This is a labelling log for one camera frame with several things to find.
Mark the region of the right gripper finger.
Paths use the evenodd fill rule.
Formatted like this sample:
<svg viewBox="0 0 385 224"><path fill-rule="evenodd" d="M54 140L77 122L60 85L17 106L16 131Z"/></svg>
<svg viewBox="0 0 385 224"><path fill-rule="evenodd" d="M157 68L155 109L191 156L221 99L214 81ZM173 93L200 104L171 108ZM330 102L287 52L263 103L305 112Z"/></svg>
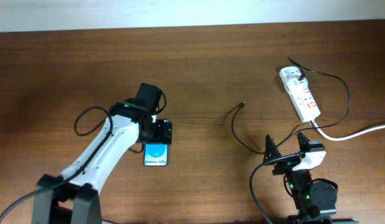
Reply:
<svg viewBox="0 0 385 224"><path fill-rule="evenodd" d="M263 162L268 162L272 159L277 159L281 157L281 153L279 152L276 144L274 143L271 136L268 134L265 137L265 152Z"/></svg>
<svg viewBox="0 0 385 224"><path fill-rule="evenodd" d="M302 133L297 134L300 151L308 152L310 150L310 140Z"/></svg>

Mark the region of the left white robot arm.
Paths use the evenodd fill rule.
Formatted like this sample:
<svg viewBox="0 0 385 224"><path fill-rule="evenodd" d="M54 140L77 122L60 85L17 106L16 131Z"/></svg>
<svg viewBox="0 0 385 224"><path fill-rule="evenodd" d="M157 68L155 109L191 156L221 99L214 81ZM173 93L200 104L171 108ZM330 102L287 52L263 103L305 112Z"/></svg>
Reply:
<svg viewBox="0 0 385 224"><path fill-rule="evenodd" d="M36 188L42 193L34 199L32 222L105 223L99 195L116 166L134 144L141 144L144 165L168 165L172 142L172 123L157 119L166 101L158 87L142 83L133 98L119 101L105 110L101 129L83 153L59 176L44 175Z"/></svg>

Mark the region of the blue Galaxy smartphone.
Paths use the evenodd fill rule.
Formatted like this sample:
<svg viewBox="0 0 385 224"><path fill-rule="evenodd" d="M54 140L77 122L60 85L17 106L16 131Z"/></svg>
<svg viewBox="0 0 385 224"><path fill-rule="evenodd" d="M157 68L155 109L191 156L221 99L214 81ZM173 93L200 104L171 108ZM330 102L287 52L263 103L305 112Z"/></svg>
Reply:
<svg viewBox="0 0 385 224"><path fill-rule="evenodd" d="M168 165L167 144L146 144L145 145L145 166L167 166Z"/></svg>

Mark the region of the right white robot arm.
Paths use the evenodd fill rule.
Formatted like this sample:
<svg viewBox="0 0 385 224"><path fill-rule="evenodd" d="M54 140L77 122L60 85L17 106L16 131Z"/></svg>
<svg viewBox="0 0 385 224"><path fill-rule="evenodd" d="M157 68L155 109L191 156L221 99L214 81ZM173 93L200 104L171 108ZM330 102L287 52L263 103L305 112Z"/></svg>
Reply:
<svg viewBox="0 0 385 224"><path fill-rule="evenodd" d="M273 139L265 137L263 162L273 166L273 175L282 175L290 189L297 209L296 215L287 218L289 223L332 223L336 213L338 185L328 179L313 179L310 171L325 158L325 146L298 133L300 150L296 154L282 156Z"/></svg>

